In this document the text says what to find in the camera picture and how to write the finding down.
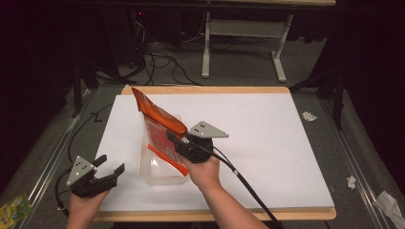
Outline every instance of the white board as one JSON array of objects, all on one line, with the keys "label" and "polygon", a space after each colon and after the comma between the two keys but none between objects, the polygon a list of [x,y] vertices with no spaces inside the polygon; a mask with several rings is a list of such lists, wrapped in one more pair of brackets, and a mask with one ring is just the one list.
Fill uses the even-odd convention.
[{"label": "white board", "polygon": [[[191,128],[205,121],[229,134],[214,138],[219,148],[269,208],[333,207],[290,94],[148,94],[156,105]],[[190,178],[183,184],[148,185],[138,174],[143,135],[137,101],[118,95],[97,156],[104,177],[121,163],[125,172],[100,211],[208,209]],[[261,208],[241,181],[221,164],[223,187],[246,208]]]}]

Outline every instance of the plastic container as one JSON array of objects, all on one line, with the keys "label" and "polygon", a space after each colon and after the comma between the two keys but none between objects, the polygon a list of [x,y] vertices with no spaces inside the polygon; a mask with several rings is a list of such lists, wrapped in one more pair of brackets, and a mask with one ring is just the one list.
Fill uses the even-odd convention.
[{"label": "plastic container", "polygon": [[140,113],[143,120],[143,140],[139,156],[139,174],[146,183],[181,184],[185,182],[188,170],[176,159],[174,144],[166,141],[165,128]]}]

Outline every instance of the gray floor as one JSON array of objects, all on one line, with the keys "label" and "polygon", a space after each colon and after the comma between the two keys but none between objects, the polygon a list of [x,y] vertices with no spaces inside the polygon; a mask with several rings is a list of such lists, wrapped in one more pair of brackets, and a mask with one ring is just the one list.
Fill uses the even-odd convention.
[{"label": "gray floor", "polygon": [[[229,41],[213,42],[211,51],[211,71],[208,79],[201,78],[203,47],[201,41],[187,43],[181,49],[174,49],[158,44],[152,47],[153,54],[157,51],[175,57],[192,80],[203,85],[218,86],[292,86],[306,79],[322,50],[324,42],[304,43],[299,39],[287,42],[282,54],[282,63],[288,79],[280,84],[275,75],[274,66],[269,57],[275,40],[266,40],[257,44],[249,44],[258,39],[239,38],[228,49]],[[163,66],[167,60],[156,61],[156,66]],[[154,72],[154,83],[177,84],[174,77],[187,82],[180,68],[175,65],[158,68]],[[134,77],[140,85],[148,77],[146,71]],[[67,159],[67,140],[74,127],[79,126],[90,113],[114,101],[123,85],[100,81],[97,91],[87,92],[87,101],[83,113],[78,118],[71,118],[74,109],[73,93],[66,95],[67,106],[49,123],[42,136],[38,139],[31,153],[15,174],[12,182],[0,197],[0,204],[25,192],[30,196],[34,206],[32,214],[15,228],[63,228],[66,218],[56,210],[53,197],[54,184],[57,176],[69,165]],[[404,212],[404,197],[398,191],[394,180],[387,172],[378,154],[373,148],[366,132],[358,120],[350,98],[345,94],[345,107],[342,113],[343,131],[338,131],[330,121],[331,100],[320,100],[313,93],[316,89],[304,89],[293,95],[299,113],[311,112],[319,118],[314,122],[303,124],[309,142],[318,160],[330,194],[333,198],[337,217],[329,221],[330,228],[394,228],[381,212],[370,205],[370,202],[382,192],[387,191],[398,200]],[[93,158],[98,143],[108,120],[111,108],[99,115],[102,122],[90,121],[79,132],[72,143],[72,154]],[[346,177],[350,175],[358,179],[357,188],[347,187]],[[63,196],[68,205],[67,195]],[[286,228],[327,228],[324,221],[286,221]],[[110,228],[112,223],[98,222],[93,228]]]}]

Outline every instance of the white paper scrap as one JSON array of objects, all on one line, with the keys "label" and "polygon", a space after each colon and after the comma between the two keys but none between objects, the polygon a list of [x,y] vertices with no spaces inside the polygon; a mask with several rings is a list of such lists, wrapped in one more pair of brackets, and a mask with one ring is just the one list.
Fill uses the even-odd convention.
[{"label": "white paper scrap", "polygon": [[397,229],[405,228],[405,219],[401,215],[395,198],[384,191],[375,200],[374,205],[381,209],[384,214],[393,221]]},{"label": "white paper scrap", "polygon": [[348,187],[352,190],[355,188],[355,178],[353,176],[347,177],[346,180],[348,181]]},{"label": "white paper scrap", "polygon": [[314,120],[316,120],[318,118],[318,116],[315,116],[315,115],[313,115],[313,114],[311,114],[309,112],[304,112],[303,113],[303,118],[306,121],[314,121]]}]

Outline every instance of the cable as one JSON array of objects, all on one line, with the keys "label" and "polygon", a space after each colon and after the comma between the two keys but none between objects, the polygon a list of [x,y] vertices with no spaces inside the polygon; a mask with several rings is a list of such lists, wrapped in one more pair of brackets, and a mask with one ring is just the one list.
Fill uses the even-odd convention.
[{"label": "cable", "polygon": [[283,224],[276,217],[274,217],[274,215],[270,212],[270,210],[268,210],[266,205],[262,202],[262,200],[259,198],[259,196],[256,194],[256,192],[250,186],[250,184],[245,180],[245,178],[242,176],[242,174],[239,173],[239,171],[232,165],[232,163],[230,163],[230,161],[226,158],[226,156],[224,156],[224,154],[221,151],[219,151],[216,147],[214,147],[214,149],[216,149],[218,152],[220,152],[220,154],[223,155],[225,157],[225,159],[220,157],[217,154],[214,154],[214,153],[208,151],[201,145],[196,144],[196,146],[199,147],[200,149],[208,152],[212,156],[214,156],[217,159],[219,159],[220,161],[222,161],[225,165],[227,165],[232,170],[232,172],[238,177],[238,179],[242,182],[242,184],[245,186],[247,191],[249,191],[249,193],[253,196],[253,198],[256,199],[256,201],[259,203],[259,205],[265,210],[265,212],[268,214],[268,216],[271,218],[271,220],[274,222],[274,224],[278,228],[284,229]]},{"label": "cable", "polygon": [[325,225],[327,226],[327,228],[330,229],[329,223],[326,220],[324,220],[324,222],[325,222]]},{"label": "cable", "polygon": [[57,180],[56,180],[55,187],[54,187],[54,197],[55,197],[55,199],[56,199],[57,210],[60,211],[60,212],[62,212],[63,215],[65,215],[66,217],[69,216],[69,211],[65,208],[65,206],[64,206],[64,204],[63,204],[63,202],[62,202],[62,200],[60,200],[60,195],[62,195],[62,194],[64,194],[64,193],[67,193],[67,192],[69,192],[70,190],[64,190],[64,191],[62,191],[62,192],[59,192],[59,183],[60,183],[60,181],[62,180],[62,178],[63,178],[64,176],[66,176],[67,174],[69,174],[69,173],[72,171],[72,168],[73,168],[73,163],[74,163],[74,161],[73,161],[73,159],[72,159],[72,153],[71,153],[72,143],[73,143],[75,137],[77,136],[78,132],[79,132],[93,117],[98,117],[98,114],[99,114],[99,113],[101,113],[101,112],[104,111],[105,109],[111,107],[112,105],[113,105],[113,103],[110,103],[110,104],[108,104],[107,106],[105,106],[105,107],[101,108],[100,110],[98,110],[97,112],[92,113],[92,114],[90,115],[90,117],[87,118],[87,119],[80,125],[79,128],[77,128],[77,130],[76,130],[75,133],[72,135],[72,138],[71,138],[70,141],[69,141],[69,146],[68,146],[68,159],[69,159],[71,165],[69,166],[69,168],[67,168],[65,171],[63,171],[62,174],[59,175],[59,177],[58,177]]},{"label": "cable", "polygon": [[[168,66],[170,63],[174,63],[174,64],[175,64],[175,67],[174,67],[173,70],[172,70],[172,77],[173,77],[173,79],[174,79],[176,82],[178,82],[179,84],[182,84],[182,85],[198,85],[198,86],[202,86],[202,84],[200,84],[200,83],[198,83],[198,82],[192,80],[190,77],[188,77],[187,73],[185,72],[185,69],[179,64],[179,62],[177,61],[177,59],[176,59],[175,57],[170,56],[170,55],[168,55],[168,54],[166,54],[166,53],[164,53],[164,52],[155,52],[155,54],[152,54],[152,52],[150,52],[150,53],[147,53],[147,54],[152,56],[152,60],[150,61],[150,66],[152,66],[153,68],[163,68],[163,67]],[[163,65],[161,65],[161,66],[156,66],[156,60],[161,60],[161,59],[166,60],[167,62],[165,62],[165,63],[164,63]],[[181,81],[179,81],[179,80],[176,78],[176,76],[175,76],[176,68],[180,68],[180,69],[181,69],[181,71],[182,71],[184,77],[185,77],[188,81],[190,81],[190,83],[181,82]]]},{"label": "cable", "polygon": [[101,108],[100,110],[98,110],[96,113],[92,113],[92,115],[90,115],[89,118],[87,118],[87,120],[85,120],[81,126],[75,131],[75,133],[72,135],[72,138],[69,140],[69,145],[68,145],[68,159],[69,162],[71,162],[71,164],[74,163],[74,160],[72,159],[72,153],[71,153],[71,149],[72,149],[72,143],[76,137],[76,135],[78,134],[78,132],[94,117],[94,116],[98,116],[98,114],[102,111],[104,111],[105,109],[107,109],[108,107],[112,106],[113,103],[108,104],[107,106]]},{"label": "cable", "polygon": [[59,193],[59,183],[60,180],[67,174],[69,174],[72,171],[73,165],[69,166],[65,171],[63,171],[62,174],[59,175],[59,177],[56,180],[56,184],[54,186],[54,197],[56,199],[56,204],[57,204],[57,210],[60,211],[63,215],[66,217],[69,216],[69,210],[65,208],[65,205],[63,204],[62,200],[60,200],[60,195],[63,194],[64,192]]}]

